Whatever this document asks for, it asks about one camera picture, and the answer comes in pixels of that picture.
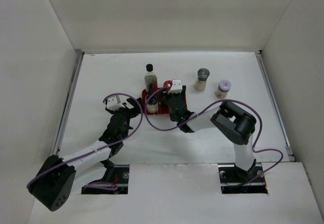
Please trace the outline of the white-capped spice jar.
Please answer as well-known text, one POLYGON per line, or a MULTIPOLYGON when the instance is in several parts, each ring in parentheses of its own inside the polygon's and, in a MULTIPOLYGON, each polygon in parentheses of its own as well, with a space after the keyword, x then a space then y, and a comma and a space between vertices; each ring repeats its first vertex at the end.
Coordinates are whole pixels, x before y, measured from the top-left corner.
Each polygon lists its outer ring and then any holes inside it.
POLYGON ((231 89, 231 82, 229 80, 221 80, 218 84, 217 90, 215 91, 215 96, 219 99, 224 99, 227 97, 228 92, 231 89))

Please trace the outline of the tall dark sauce bottle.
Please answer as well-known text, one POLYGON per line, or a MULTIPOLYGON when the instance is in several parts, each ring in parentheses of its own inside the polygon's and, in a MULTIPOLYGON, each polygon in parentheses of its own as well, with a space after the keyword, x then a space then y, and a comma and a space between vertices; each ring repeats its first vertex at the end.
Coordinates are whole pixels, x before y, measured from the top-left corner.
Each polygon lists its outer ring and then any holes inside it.
POLYGON ((145 90, 146 90, 146 96, 145 99, 147 100, 152 93, 157 91, 157 76, 153 72, 153 65, 147 64, 146 65, 146 74, 144 77, 145 82, 145 90))

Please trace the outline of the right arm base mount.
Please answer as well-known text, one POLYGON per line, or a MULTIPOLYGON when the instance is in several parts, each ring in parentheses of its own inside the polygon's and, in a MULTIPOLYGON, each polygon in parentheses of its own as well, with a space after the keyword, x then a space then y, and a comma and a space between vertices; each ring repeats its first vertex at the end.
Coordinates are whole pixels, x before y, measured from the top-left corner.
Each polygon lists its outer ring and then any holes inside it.
POLYGON ((262 165, 256 163, 245 172, 234 164, 218 165, 222 194, 268 194, 262 165))

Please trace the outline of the red lacquer tray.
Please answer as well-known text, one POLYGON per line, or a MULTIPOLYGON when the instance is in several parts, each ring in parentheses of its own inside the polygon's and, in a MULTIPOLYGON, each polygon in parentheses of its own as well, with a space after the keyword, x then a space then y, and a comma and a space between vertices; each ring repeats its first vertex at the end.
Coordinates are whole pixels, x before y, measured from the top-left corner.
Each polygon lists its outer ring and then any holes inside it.
MULTIPOLYGON (((183 103, 187 106, 186 102, 186 86, 182 86, 182 92, 180 94, 176 94, 181 96, 183 103)), ((145 108, 148 115, 169 115, 169 108, 167 105, 168 99, 168 90, 164 89, 160 91, 158 94, 153 96, 153 98, 149 101, 147 107, 145 108)), ((148 99, 148 92, 146 89, 142 90, 142 105, 145 106, 146 99, 148 99)))

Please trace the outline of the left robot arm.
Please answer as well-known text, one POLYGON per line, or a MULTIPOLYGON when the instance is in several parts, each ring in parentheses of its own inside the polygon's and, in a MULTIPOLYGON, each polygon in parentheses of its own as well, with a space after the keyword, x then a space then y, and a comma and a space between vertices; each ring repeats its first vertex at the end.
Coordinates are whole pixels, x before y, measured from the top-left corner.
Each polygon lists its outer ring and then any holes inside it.
POLYGON ((127 103, 131 107, 122 103, 118 94, 106 97, 103 102, 111 118, 102 136, 76 153, 48 157, 26 186, 29 193, 50 211, 61 208, 84 171, 97 163, 108 161, 123 147, 124 140, 136 132, 130 126, 130 121, 143 115, 140 98, 128 96, 127 103))

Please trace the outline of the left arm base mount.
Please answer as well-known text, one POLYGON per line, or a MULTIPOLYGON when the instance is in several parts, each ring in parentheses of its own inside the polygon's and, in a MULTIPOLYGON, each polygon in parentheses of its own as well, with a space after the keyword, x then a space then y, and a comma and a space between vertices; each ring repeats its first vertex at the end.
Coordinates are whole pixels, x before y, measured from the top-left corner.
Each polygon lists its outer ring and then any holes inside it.
POLYGON ((105 169, 103 174, 89 183, 100 187, 89 188, 82 187, 83 195, 126 195, 129 188, 130 166, 115 165, 110 160, 101 161, 98 165, 105 169))

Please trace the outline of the black-capped white shaker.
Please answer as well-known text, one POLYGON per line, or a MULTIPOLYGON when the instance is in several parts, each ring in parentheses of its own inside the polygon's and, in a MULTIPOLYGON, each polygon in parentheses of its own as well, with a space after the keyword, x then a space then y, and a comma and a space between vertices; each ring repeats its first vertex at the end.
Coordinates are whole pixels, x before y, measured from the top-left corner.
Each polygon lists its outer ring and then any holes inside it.
POLYGON ((146 96, 147 106, 146 110, 149 114, 156 114, 158 112, 158 97, 155 95, 150 100, 148 99, 150 95, 146 96))

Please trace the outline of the grey-capped white shaker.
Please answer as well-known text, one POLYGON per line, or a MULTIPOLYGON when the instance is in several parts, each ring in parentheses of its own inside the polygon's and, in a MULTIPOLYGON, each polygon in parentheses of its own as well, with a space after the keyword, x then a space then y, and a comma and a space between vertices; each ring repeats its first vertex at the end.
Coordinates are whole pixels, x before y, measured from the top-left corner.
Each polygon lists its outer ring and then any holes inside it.
POLYGON ((210 76, 210 71, 207 68, 200 68, 197 71, 197 80, 194 84, 195 90, 203 92, 207 86, 207 79, 210 76))

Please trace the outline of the red-capped spice jar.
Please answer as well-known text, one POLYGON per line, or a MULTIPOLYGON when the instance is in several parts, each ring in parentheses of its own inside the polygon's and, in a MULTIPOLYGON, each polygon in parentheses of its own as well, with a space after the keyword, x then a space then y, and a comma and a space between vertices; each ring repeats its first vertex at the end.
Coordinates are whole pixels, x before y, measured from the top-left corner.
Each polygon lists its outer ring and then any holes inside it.
POLYGON ((163 83, 163 87, 169 90, 172 87, 172 80, 167 80, 163 83))

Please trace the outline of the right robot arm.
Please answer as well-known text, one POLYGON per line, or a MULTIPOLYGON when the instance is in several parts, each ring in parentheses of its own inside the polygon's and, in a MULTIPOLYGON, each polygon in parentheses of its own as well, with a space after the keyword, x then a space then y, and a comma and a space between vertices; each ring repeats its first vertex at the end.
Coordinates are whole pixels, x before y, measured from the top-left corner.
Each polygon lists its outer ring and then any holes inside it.
POLYGON ((202 129, 217 128, 233 143, 236 178, 244 182, 253 176, 256 164, 252 150, 252 135, 256 125, 253 115, 229 101, 202 114, 194 113, 187 109, 182 93, 169 93, 165 89, 161 96, 168 106, 170 120, 176 122, 182 132, 194 133, 202 129))

